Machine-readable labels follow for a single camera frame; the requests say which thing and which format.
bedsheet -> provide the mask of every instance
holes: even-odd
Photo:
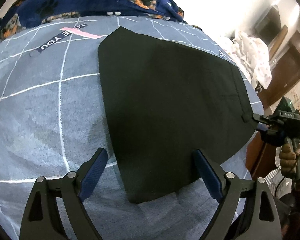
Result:
[[[136,205],[126,198],[107,129],[97,54],[100,42],[119,26],[235,65],[199,29],[145,17],[59,20],[0,41],[0,223],[12,239],[18,239],[35,179],[76,171],[98,147],[108,151],[109,161],[84,206],[104,239],[197,240],[211,220],[218,203],[201,179],[154,201]],[[242,78],[254,112],[263,114],[258,96]],[[246,145],[222,167],[251,179]],[[61,199],[58,204],[68,237],[76,239]]]

device handle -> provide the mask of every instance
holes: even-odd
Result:
[[[289,137],[285,138],[285,142],[289,143],[290,148],[293,150],[293,152],[296,152],[298,145],[300,143],[299,139],[297,138],[291,139]],[[295,172],[294,180],[296,182],[300,182],[300,157],[297,157],[297,166],[294,168],[294,172]]]

black cloth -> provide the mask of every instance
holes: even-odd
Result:
[[[123,27],[98,48],[107,124],[128,199],[153,200],[199,178],[191,152],[223,163],[257,123],[238,68]]]

black cable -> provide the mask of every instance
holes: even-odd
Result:
[[[299,159],[300,159],[300,154],[299,154],[299,156],[296,158],[296,164],[293,165],[293,167],[290,169],[290,171],[289,171],[288,173],[290,173],[290,172],[297,166],[298,160],[299,160]],[[286,178],[286,176],[284,176],[284,177],[282,178],[282,180],[280,180],[279,184],[278,184],[277,187],[275,188],[275,191],[274,191],[274,196],[275,196],[275,197],[277,196],[278,187],[280,186],[280,184],[283,182],[283,180],[284,180],[285,178]]]

pink stripe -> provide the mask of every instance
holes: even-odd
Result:
[[[103,36],[107,36],[107,35],[94,35],[91,33],[86,33],[86,32],[80,31],[78,29],[73,29],[73,28],[69,28],[69,27],[63,27],[60,30],[67,31],[67,32],[70,32],[70,33],[73,33],[73,34],[76,34],[76,35],[79,35],[79,36],[82,36],[85,38],[91,38],[91,39],[100,39]]]

